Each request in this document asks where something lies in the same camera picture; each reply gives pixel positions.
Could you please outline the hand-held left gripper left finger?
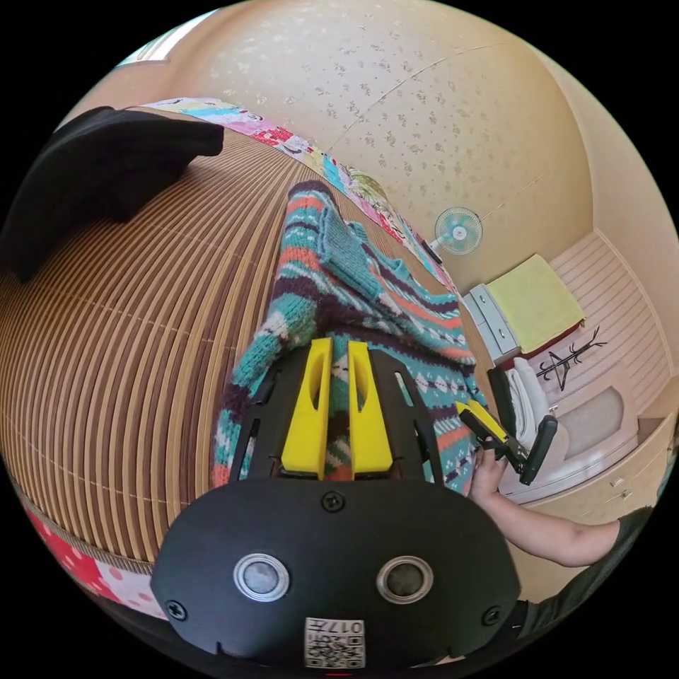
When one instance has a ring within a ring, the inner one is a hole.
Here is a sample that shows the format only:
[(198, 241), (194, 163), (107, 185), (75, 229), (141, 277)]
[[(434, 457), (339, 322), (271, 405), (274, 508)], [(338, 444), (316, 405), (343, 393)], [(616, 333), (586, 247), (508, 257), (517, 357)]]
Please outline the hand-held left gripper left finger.
[(285, 472), (325, 470), (327, 426), (332, 372), (332, 340), (313, 340), (301, 364), (299, 390), (284, 443), (281, 464)]

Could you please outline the person's right hand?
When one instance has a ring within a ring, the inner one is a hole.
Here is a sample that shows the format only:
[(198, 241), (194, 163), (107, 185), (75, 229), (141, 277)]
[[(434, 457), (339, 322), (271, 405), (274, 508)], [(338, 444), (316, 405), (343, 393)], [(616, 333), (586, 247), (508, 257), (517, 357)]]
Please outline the person's right hand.
[(479, 505), (499, 493), (499, 484), (507, 466), (505, 458), (496, 459), (495, 451), (481, 448), (475, 457), (469, 497)]

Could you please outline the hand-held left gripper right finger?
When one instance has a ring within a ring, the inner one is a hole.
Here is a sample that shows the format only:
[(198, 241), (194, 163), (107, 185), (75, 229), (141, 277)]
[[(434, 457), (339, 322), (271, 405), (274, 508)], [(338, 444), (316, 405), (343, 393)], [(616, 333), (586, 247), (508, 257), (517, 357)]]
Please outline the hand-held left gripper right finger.
[(353, 473), (387, 473), (393, 457), (366, 344), (348, 343), (349, 445)]

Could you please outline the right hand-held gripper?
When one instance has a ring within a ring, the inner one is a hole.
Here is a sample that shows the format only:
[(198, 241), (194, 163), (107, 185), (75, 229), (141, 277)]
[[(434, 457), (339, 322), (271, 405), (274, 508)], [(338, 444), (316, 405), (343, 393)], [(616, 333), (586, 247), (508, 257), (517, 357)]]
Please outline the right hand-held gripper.
[(507, 459), (515, 473), (528, 471), (527, 450), (500, 424), (489, 410), (476, 400), (457, 401), (458, 417), (474, 434), (479, 446), (495, 451), (496, 459)]

